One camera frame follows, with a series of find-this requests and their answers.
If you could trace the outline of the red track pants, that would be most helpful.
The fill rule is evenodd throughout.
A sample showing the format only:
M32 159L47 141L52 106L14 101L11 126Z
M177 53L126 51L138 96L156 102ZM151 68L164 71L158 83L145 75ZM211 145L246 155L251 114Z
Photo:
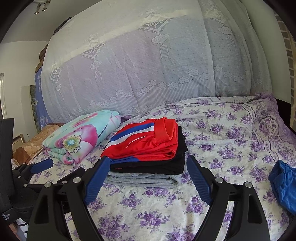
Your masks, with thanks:
M178 147L178 124L166 117L130 123L110 139L101 156L114 163L166 161Z

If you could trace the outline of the white lace covered bedding pile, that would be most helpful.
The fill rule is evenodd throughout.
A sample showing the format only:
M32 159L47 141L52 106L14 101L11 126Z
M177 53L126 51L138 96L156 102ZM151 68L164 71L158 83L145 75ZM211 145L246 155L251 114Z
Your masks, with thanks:
M241 1L100 1L50 39L42 95L52 121L108 109L136 116L195 97L270 93Z

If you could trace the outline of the floral teal pink quilt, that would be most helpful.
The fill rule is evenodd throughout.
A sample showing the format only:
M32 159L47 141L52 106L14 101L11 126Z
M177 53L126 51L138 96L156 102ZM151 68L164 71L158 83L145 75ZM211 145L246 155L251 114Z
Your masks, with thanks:
M64 124L42 143L47 155L77 165L121 123L118 112L100 110Z

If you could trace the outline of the checkered curtain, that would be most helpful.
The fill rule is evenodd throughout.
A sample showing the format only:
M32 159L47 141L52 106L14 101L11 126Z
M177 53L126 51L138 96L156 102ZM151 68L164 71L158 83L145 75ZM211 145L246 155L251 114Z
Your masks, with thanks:
M281 17L274 12L274 15L276 17L278 26L280 28L284 43L285 43L285 49L287 52L287 60L288 60L288 68L289 68L289 72L290 72L290 97L291 97L291 106L293 106L294 104L294 92L295 92L295 57L294 57L294 52L295 52L295 40L290 32L290 30L288 29L288 27L286 26L286 24L284 23L284 21L281 19Z

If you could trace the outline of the blue folded garment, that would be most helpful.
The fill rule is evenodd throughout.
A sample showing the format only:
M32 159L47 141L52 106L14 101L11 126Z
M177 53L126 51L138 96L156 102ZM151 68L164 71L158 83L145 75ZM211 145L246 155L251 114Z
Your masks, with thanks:
M278 160L268 179L278 203L295 215L295 168Z

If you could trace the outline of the grey folded garment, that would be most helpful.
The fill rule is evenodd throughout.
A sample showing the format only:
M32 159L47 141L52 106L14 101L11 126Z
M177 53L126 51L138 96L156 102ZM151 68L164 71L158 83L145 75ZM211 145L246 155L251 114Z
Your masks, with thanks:
M105 183L128 187L175 188L183 184L182 175L109 172Z

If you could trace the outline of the brown blanket at bedside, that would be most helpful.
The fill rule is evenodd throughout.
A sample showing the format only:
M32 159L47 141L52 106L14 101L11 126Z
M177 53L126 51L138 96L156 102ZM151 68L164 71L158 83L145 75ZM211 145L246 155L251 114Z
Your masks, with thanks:
M46 125L41 130L41 132L35 135L30 141L18 147L13 153L14 163L17 166L20 166L23 163L29 163L33 157L43 149L42 142L61 126L62 124L58 125L56 123L50 123L49 125Z

